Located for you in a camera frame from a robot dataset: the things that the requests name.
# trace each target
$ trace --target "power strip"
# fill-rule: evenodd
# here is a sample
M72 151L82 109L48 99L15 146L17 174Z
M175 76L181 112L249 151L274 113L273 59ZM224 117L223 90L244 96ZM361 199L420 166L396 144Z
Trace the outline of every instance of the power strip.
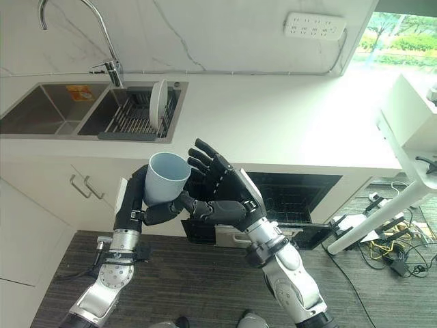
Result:
M346 19L343 17L290 12L284 24L284 33L293 38L336 41L345 27Z

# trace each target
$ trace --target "white cabinet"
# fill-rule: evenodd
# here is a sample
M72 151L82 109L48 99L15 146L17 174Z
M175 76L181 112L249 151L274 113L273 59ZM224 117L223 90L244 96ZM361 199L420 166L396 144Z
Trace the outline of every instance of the white cabinet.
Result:
M73 158L69 162L81 173L89 176L88 183L112 208L118 194L120 178L129 179L132 173L148 163L142 159Z
M129 179L145 164L147 161L142 159L29 156L20 161L2 162L0 174L74 229L111 232L120 178ZM184 211L169 222L143 226L143 233L185 236L180 220L187 217Z
M113 229L111 206L91 194L83 183L84 176L65 159L2 162L0 174L19 191L77 230Z
M0 180L0 278L36 286L65 223Z
M35 288L0 280L0 327L29 328L39 304L33 302Z

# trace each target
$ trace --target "cabinet handle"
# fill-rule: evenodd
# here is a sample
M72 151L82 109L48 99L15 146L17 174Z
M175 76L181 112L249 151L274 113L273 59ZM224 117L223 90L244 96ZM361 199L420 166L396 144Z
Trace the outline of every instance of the cabinet handle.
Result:
M89 176L86 176L85 177L85 179L84 179L84 183L85 183L85 186L87 186L87 188L89 189L89 191L91 191L96 197L97 197L97 199L98 200L101 200L101 199L103 199L103 196L104 196L104 193L101 193L100 195L98 195L98 192L95 190L95 188L93 188L89 183L88 183L88 180L89 180Z
M75 184L74 184L74 178L76 177L76 174L73 174L72 176L71 176L71 178L70 178L70 184L79 192L79 193L81 193L81 195L83 196L83 197L85 197L85 198L90 198L91 197L91 193L89 193L88 195L86 194L86 193L84 193L83 191L81 191L81 189L78 187L78 186L76 186Z
M237 244L250 245L252 243L251 241L248 241L247 239L239 239L239 238L237 238L235 234L232 235L232 239Z

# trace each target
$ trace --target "marble countertop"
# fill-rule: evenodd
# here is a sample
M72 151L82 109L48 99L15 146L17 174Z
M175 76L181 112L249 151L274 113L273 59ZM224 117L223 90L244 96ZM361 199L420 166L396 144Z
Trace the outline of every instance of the marble countertop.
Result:
M371 108L384 94L375 77L244 77L221 75L127 74L126 81L188 81L188 91L171 143L1 139L2 161L23 156L90 156L149 159L155 152L186 156L197 137L231 163L265 172L344 174L371 169L400 170L377 129ZM107 75L57 74L3 77L1 113L44 81L108 81ZM374 97L362 97L360 86Z

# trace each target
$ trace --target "faucet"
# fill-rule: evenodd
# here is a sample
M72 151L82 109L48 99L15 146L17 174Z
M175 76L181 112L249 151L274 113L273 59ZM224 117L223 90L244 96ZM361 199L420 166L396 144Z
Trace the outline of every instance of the faucet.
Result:
M109 52L111 53L111 59L108 59L101 64L95 65L93 66L93 68L105 66L114 86L123 87L122 65L120 64L117 54L115 53L115 49L112 44L111 38L109 37L108 29L106 24L104 23L103 17L97 10L96 6L90 0L81 1L93 12L94 16L97 18L104 38L107 41ZM38 17L40 19L40 26L43 30L47 30L46 19L44 16L46 4L47 0L40 0L40 2L38 3Z

